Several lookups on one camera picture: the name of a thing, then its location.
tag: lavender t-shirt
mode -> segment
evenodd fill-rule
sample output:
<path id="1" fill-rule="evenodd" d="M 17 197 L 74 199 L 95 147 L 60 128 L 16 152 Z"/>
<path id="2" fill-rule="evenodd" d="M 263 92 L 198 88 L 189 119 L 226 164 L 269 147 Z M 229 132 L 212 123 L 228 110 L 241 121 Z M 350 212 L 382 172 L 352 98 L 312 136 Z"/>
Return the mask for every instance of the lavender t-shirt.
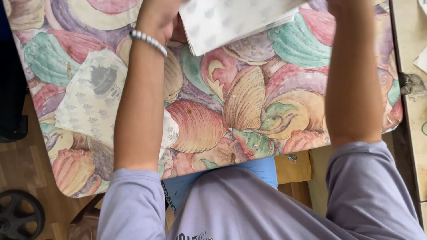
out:
<path id="1" fill-rule="evenodd" d="M 329 160 L 326 217 L 247 169 L 200 177 L 165 236 L 165 200 L 154 171 L 114 173 L 97 239 L 427 239 L 384 142 L 349 143 Z"/>

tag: person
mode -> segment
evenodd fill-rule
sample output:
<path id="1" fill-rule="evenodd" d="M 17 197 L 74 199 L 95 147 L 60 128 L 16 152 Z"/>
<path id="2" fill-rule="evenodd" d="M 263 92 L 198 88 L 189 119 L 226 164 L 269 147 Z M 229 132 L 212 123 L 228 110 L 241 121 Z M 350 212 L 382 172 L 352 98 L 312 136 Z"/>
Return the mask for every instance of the person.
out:
<path id="1" fill-rule="evenodd" d="M 136 29 L 165 45 L 179 4 L 144 0 Z M 329 0 L 328 8 L 336 18 L 336 35 L 325 97 L 334 149 L 326 175 L 326 217 L 251 170 L 226 167 L 198 176 L 166 238 L 165 195 L 158 175 L 164 57 L 135 40 L 116 119 L 115 172 L 102 204 L 97 239 L 427 239 L 381 141 L 383 107 L 372 2 Z"/>

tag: bracelet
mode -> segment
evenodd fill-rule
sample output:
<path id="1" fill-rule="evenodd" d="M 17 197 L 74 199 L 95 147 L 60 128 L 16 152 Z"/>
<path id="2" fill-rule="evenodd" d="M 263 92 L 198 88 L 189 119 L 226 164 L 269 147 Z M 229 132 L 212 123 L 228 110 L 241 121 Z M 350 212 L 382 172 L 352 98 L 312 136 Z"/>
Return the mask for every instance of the bracelet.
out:
<path id="1" fill-rule="evenodd" d="M 165 57 L 167 57 L 167 51 L 166 48 L 160 44 L 157 40 L 155 40 L 154 38 L 147 36 L 147 34 L 142 33 L 138 30 L 132 30 L 129 35 L 133 38 L 133 39 L 138 39 L 138 40 L 142 40 L 148 44 L 150 44 L 151 46 L 157 48 Z"/>

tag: floral tablecloth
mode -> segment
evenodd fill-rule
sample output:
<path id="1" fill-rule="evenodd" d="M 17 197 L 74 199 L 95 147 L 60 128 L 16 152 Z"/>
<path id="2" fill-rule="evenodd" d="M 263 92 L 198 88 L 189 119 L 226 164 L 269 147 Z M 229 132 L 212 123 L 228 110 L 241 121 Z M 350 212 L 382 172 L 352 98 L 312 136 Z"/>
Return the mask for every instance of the floral tablecloth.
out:
<path id="1" fill-rule="evenodd" d="M 374 6 L 384 132 L 402 120 L 388 1 Z M 106 191 L 113 149 L 55 127 L 54 111 L 91 51 L 128 64 L 141 0 L 3 0 L 59 189 Z M 179 137 L 159 161 L 163 179 L 328 145 L 324 99 L 335 21 L 324 0 L 295 21 L 194 57 L 182 25 L 169 41 L 164 107 Z"/>

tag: t-shirt sleeve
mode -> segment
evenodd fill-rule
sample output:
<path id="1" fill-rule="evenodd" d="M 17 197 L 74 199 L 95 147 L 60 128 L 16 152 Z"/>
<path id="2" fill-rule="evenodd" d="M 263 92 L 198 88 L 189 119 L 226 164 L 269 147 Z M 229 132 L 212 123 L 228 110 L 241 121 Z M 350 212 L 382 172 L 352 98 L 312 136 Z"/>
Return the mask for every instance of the t-shirt sleeve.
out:
<path id="1" fill-rule="evenodd" d="M 357 238 L 426 239 L 387 145 L 348 143 L 331 156 L 326 217 Z"/>
<path id="2" fill-rule="evenodd" d="M 165 200 L 160 177 L 151 170 L 119 169 L 101 207 L 97 239 L 162 239 Z"/>

